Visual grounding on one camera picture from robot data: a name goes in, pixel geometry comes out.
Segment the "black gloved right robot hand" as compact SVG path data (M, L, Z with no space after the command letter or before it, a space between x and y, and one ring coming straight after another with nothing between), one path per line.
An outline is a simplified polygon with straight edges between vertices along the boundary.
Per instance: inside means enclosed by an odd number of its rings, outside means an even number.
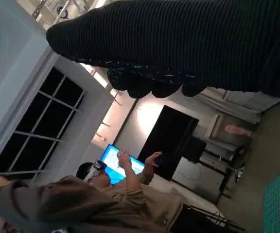
M280 98L280 0L119 0L46 32L135 99L207 87Z

